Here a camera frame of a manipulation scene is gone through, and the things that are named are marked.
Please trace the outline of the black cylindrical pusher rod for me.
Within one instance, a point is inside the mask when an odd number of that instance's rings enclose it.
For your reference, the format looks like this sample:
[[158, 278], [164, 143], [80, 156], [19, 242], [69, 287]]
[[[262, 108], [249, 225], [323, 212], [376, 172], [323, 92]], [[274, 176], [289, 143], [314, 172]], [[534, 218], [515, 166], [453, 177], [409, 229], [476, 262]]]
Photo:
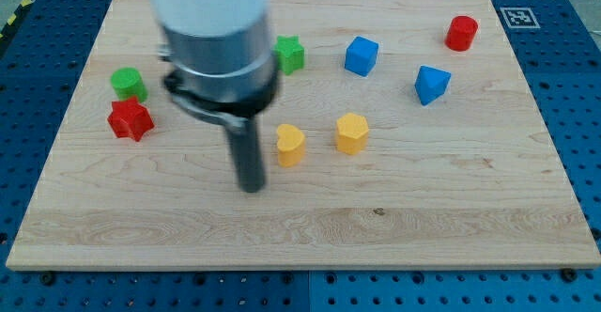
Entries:
[[229, 118], [225, 132], [239, 188], [246, 193], [260, 191], [266, 184], [266, 173], [255, 118]]

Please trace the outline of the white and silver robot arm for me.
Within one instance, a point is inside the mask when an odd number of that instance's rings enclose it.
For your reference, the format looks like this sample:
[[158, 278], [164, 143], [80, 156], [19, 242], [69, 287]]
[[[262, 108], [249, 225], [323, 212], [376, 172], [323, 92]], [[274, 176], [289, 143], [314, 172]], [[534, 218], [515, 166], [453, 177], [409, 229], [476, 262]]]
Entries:
[[183, 112], [220, 125], [227, 136], [239, 188], [266, 183], [256, 116], [279, 88], [269, 0], [150, 0], [172, 71], [163, 79]]

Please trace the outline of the black clamp pusher mount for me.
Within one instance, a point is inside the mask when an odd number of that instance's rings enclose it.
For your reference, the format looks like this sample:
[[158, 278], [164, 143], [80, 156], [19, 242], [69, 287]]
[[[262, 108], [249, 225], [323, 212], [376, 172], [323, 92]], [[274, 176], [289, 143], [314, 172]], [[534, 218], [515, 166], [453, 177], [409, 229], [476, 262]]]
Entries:
[[162, 79], [171, 102], [184, 113], [210, 124], [240, 131], [241, 121], [250, 120], [263, 112], [275, 99], [280, 85], [280, 75], [274, 72], [269, 81], [250, 96], [234, 102], [216, 102], [203, 99], [184, 89], [182, 70], [172, 70]]

